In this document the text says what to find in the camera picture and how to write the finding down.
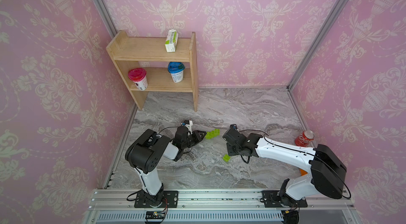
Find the milk carton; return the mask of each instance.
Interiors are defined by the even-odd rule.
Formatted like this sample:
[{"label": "milk carton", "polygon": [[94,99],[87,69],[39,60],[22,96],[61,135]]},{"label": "milk carton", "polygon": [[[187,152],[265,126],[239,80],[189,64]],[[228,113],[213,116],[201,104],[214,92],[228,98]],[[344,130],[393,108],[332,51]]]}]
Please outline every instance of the milk carton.
[{"label": "milk carton", "polygon": [[166,52],[175,52],[178,34],[175,29],[171,29],[166,37],[165,48]]}]

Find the pink wall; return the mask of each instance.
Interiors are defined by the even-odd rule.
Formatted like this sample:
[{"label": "pink wall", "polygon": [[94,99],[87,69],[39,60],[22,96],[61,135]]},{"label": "pink wall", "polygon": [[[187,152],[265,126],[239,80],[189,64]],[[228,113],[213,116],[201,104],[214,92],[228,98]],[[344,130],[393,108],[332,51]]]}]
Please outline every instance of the pink wall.
[{"label": "pink wall", "polygon": [[350,0],[294,89],[364,224],[404,223],[406,0]]},{"label": "pink wall", "polygon": [[[196,32],[199,84],[287,85],[335,0],[104,0],[131,36]],[[164,66],[144,62],[143,66]]]},{"label": "pink wall", "polygon": [[0,0],[0,223],[79,224],[133,103],[92,0]]}]

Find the black mounting plate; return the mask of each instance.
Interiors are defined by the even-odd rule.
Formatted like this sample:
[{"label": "black mounting plate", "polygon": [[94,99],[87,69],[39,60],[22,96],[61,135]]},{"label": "black mounting plate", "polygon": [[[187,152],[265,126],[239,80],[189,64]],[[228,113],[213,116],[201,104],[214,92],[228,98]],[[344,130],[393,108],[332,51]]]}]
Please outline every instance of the black mounting plate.
[{"label": "black mounting plate", "polygon": [[[261,191],[262,192],[262,199],[265,208],[286,208],[289,206],[283,206],[281,202],[279,202],[279,191]],[[298,203],[298,207],[307,207],[306,199],[301,199],[296,201]]]},{"label": "black mounting plate", "polygon": [[[179,191],[165,191],[164,198],[168,201],[168,208],[177,208]],[[159,208],[165,208],[165,205],[158,206]],[[137,198],[134,203],[134,208],[150,208],[150,205],[141,198]]]},{"label": "black mounting plate", "polygon": [[237,153],[235,151],[234,147],[230,143],[226,143],[226,146],[227,146],[227,154],[228,154],[228,156],[239,155],[239,153]]}]

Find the green toy block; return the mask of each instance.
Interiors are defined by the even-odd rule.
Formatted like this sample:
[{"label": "green toy block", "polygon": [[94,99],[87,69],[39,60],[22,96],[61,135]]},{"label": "green toy block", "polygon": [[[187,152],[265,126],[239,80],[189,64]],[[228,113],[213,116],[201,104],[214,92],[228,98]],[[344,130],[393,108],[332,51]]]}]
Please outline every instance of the green toy block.
[{"label": "green toy block", "polygon": [[224,160],[225,162],[228,162],[230,159],[231,159],[231,157],[228,156],[228,155],[223,156],[223,160]]},{"label": "green toy block", "polygon": [[214,137],[217,137],[220,135],[220,130],[219,129],[214,129],[212,131],[208,131],[206,134],[206,139],[210,140]]}]

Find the orange part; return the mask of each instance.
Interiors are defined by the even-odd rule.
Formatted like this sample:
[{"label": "orange part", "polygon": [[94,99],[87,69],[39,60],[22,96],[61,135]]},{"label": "orange part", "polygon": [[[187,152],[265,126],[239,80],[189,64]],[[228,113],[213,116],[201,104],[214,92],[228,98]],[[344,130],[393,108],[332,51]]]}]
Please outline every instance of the orange part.
[{"label": "orange part", "polygon": [[301,176],[304,176],[304,175],[306,175],[307,174],[307,172],[306,171],[304,171],[304,170],[302,170],[302,169],[300,169],[300,175]]}]

